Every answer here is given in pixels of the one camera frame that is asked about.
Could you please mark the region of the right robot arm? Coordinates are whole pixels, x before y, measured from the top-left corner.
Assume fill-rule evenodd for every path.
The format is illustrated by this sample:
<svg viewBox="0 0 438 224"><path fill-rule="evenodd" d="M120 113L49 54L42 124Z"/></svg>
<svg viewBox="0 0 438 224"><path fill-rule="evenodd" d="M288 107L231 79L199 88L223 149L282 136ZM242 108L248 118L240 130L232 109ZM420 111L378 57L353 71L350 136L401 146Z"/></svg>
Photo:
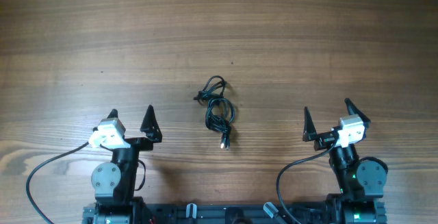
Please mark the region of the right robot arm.
<svg viewBox="0 0 438 224"><path fill-rule="evenodd" d="M318 133L310 111L304 109L302 139L313 141L314 149L328 150L329 164L339 185L339 194L329 194L325 201L307 202L297 207L302 223L387 222L384 195L388 166L378 158L360 158L355 144L366 138L371 120L349 99L345 99L348 116L341 117L331 131Z"/></svg>

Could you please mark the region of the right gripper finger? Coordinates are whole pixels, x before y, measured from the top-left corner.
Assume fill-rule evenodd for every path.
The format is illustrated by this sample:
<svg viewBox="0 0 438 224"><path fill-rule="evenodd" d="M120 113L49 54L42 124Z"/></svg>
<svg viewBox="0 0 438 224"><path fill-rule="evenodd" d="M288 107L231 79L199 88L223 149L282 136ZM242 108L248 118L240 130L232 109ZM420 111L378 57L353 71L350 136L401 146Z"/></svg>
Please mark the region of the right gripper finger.
<svg viewBox="0 0 438 224"><path fill-rule="evenodd" d="M304 108L304 118L305 121L304 121L302 140L304 142L315 140L317 138L317 131L315 129L310 111L307 106L305 106Z"/></svg>
<svg viewBox="0 0 438 224"><path fill-rule="evenodd" d="M346 104L349 115L357 114L365 125L369 125L371 123L371 120L366 115L364 115L364 113L362 113L362 111L360 111L360 109L357 108L356 105L349 98L345 98L344 102Z"/></svg>

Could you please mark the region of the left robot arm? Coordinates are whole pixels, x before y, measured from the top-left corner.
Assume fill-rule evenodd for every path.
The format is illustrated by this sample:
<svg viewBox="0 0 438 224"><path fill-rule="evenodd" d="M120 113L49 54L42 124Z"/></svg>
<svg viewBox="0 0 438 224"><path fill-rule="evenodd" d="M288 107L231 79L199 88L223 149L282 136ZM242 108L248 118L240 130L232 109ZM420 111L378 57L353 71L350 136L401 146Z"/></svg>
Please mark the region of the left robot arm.
<svg viewBox="0 0 438 224"><path fill-rule="evenodd" d="M138 224L156 223L156 217L148 209L142 197L136 197L145 180L136 186L136 175L141 151L153 150L162 141L162 133L155 118L153 106L149 106L140 126L142 137L125 138L126 128L113 109L107 118L93 129L88 142L94 148L112 152L110 162L98 165L92 172L91 184L96 203L83 209L83 224Z"/></svg>

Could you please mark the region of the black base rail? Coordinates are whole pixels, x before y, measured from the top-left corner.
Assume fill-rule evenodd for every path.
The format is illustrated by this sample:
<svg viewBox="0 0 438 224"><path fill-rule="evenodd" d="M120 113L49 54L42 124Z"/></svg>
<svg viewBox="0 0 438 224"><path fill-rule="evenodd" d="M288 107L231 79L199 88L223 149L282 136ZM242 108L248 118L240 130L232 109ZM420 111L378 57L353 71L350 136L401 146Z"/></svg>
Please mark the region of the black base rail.
<svg viewBox="0 0 438 224"><path fill-rule="evenodd" d="M256 205L148 204L141 223L336 223L332 209L323 202L275 204L269 211Z"/></svg>

